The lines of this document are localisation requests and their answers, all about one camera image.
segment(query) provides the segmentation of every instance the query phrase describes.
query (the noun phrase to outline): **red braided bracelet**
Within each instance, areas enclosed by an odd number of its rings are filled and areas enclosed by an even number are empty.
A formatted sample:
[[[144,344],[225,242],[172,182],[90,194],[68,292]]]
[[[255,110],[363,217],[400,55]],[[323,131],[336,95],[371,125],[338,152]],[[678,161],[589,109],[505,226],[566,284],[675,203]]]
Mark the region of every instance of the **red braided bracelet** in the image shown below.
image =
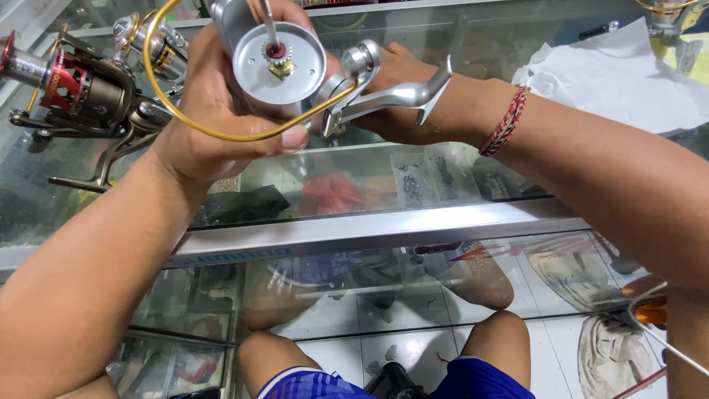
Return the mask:
[[[510,103],[510,109],[502,118],[502,121],[497,125],[497,129],[492,133],[492,135],[487,139],[485,144],[480,148],[480,155],[491,157],[495,156],[502,147],[507,144],[507,141],[512,136],[515,131],[517,124],[522,116],[522,111],[525,110],[525,102],[527,101],[527,91],[529,87],[522,86],[517,91],[515,96],[512,98],[512,103]]]

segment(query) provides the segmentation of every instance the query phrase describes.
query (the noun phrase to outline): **hand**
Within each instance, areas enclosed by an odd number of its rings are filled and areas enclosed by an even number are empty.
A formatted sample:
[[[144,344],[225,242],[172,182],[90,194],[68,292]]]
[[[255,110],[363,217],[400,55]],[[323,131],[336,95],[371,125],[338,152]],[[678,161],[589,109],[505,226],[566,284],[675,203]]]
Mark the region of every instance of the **hand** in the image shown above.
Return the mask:
[[[416,59],[402,45],[391,43],[381,49],[381,67],[364,94],[389,89],[405,82],[425,82],[436,71],[436,67]],[[416,123],[417,109],[400,106],[375,111],[352,123],[360,128],[373,131],[387,141],[394,143],[425,145],[443,141],[463,141],[471,111],[474,108],[470,100],[471,86],[476,81],[458,74],[453,74],[451,82],[426,119],[419,126]]]
[[[256,3],[257,0],[249,0],[254,17],[260,21],[260,8],[254,7]],[[312,30],[305,11],[291,1],[272,0],[271,8],[275,19]],[[247,115],[246,104],[229,92],[228,80],[233,80],[231,62],[224,55],[211,23],[190,42],[180,110],[199,124],[234,135],[249,136],[278,127],[277,121]],[[291,153],[307,142],[308,133],[302,126],[267,140],[238,143],[207,136],[174,118],[157,137],[149,153],[156,155],[158,161],[180,179],[214,182],[235,177],[253,159]]]

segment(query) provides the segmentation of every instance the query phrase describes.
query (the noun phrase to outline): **display cabinet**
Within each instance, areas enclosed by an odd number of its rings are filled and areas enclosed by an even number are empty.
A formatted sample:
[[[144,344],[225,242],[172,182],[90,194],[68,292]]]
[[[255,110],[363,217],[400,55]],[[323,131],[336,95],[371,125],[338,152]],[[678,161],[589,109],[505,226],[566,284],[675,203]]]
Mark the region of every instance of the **display cabinet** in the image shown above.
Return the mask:
[[[26,48],[44,54],[68,22],[72,35],[111,55],[113,20],[155,6],[94,12],[96,4],[63,4]],[[582,31],[644,16],[634,0],[417,0],[308,13],[335,55],[371,38],[433,65],[451,54],[456,73],[506,81],[544,43],[574,43]],[[190,38],[208,22],[172,25]],[[136,79],[152,92],[144,75]],[[0,116],[31,92],[5,84]],[[29,132],[0,124],[2,282],[98,195],[47,178],[88,178],[107,144],[59,138],[29,153]],[[705,132],[665,136],[706,157]],[[138,156],[120,159],[110,180]],[[464,327],[501,309],[525,319],[590,315],[622,309],[623,286],[647,274],[543,187],[477,149],[389,143],[354,125],[217,182],[164,268],[108,368],[125,398],[205,388],[248,398],[235,352],[249,329],[309,342]]]

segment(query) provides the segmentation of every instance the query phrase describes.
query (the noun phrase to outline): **white cloth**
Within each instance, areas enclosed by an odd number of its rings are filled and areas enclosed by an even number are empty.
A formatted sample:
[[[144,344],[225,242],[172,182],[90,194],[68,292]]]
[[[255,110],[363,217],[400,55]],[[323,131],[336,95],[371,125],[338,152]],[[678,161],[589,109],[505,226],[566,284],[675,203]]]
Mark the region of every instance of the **white cloth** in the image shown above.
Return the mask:
[[[709,86],[656,59],[644,18],[571,45],[545,43],[512,83],[652,133],[709,121]]]
[[[641,331],[611,316],[591,316],[579,337],[579,382],[585,399],[610,399],[652,373]]]
[[[539,277],[579,312],[617,308],[625,296],[608,284],[605,268],[585,253],[543,252],[527,254]]]

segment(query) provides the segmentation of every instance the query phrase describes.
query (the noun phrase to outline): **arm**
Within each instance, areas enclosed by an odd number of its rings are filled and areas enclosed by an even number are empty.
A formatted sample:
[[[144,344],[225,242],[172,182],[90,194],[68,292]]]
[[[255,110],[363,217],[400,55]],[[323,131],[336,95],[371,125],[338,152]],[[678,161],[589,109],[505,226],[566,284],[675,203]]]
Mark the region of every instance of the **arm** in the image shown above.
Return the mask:
[[[274,9],[287,0],[272,2]],[[302,14],[289,21],[302,22]],[[213,129],[249,135],[277,125],[235,116],[228,62],[213,25],[191,42],[180,108]],[[0,392],[9,398],[114,398],[104,368],[140,299],[210,185],[249,161],[293,152],[302,126],[251,143],[208,137],[173,120],[106,194],[50,237],[0,293]]]
[[[423,81],[435,71],[399,45],[383,53],[369,89],[390,87],[399,76]],[[415,112],[405,109],[378,111],[358,123],[391,141],[461,141],[480,148],[516,90],[500,80],[455,75],[420,128],[411,126]],[[407,136],[392,133],[397,131]],[[669,339],[709,366],[709,163],[662,137],[533,95],[496,158],[553,192],[615,246],[665,278]],[[669,357],[672,398],[705,397],[709,381]]]

